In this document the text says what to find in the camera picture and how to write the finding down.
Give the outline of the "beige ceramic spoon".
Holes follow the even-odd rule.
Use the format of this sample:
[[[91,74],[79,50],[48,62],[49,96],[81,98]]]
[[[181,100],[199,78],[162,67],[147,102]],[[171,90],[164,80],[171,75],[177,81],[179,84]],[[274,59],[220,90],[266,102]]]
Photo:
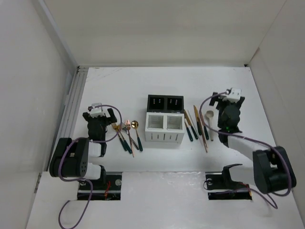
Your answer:
[[[210,126],[210,139],[211,139],[211,141],[213,141],[214,140],[213,139],[214,138],[214,132],[213,132],[212,128],[213,128],[214,112],[212,110],[208,110],[205,115],[208,119],[208,123],[209,123],[209,126]]]

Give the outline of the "rose gold knife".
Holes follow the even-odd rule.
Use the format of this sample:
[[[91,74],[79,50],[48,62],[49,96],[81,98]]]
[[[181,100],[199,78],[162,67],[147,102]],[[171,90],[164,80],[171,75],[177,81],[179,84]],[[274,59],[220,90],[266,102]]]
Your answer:
[[[205,133],[204,133],[204,125],[203,125],[203,122],[201,121],[200,116],[199,116],[198,119],[199,119],[199,122],[200,122],[204,148],[205,148],[206,153],[208,153],[208,147],[207,147],[207,143],[206,143],[206,139],[205,139]]]

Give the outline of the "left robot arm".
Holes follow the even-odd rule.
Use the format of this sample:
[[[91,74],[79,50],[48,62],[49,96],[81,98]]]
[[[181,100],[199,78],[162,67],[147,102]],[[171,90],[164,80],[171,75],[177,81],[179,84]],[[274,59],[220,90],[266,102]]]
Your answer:
[[[117,122],[113,106],[108,106],[109,116],[103,113],[103,105],[93,104],[82,117],[87,122],[88,136],[76,139],[60,138],[53,153],[49,173],[51,177],[71,178],[73,181],[90,180],[96,189],[102,189],[107,182],[105,168],[89,162],[90,157],[103,157],[106,153],[107,127]]]

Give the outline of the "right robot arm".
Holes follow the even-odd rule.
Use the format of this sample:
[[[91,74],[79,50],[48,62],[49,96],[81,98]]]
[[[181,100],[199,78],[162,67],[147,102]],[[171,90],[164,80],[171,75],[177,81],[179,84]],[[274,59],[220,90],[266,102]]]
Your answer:
[[[209,129],[218,134],[222,144],[253,162],[254,185],[261,193],[280,196],[277,191],[286,189],[286,196],[297,184],[286,150],[243,135],[238,127],[240,108],[245,100],[241,90],[231,88],[222,93],[214,92],[209,99],[210,106],[217,103],[219,128],[215,130],[209,124]]]

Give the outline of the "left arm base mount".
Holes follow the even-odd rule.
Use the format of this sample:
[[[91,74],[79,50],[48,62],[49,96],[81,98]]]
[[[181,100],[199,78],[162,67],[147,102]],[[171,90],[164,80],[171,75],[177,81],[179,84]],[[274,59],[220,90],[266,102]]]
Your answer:
[[[109,172],[103,179],[92,180],[93,191],[91,200],[121,200],[122,172]],[[91,186],[88,182],[80,182],[77,200],[87,200]]]

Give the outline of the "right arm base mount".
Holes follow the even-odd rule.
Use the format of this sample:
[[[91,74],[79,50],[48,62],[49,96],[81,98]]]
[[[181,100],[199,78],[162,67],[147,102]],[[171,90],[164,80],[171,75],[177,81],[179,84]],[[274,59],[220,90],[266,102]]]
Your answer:
[[[252,200],[248,184],[233,181],[223,172],[206,172],[205,189],[209,200]]]

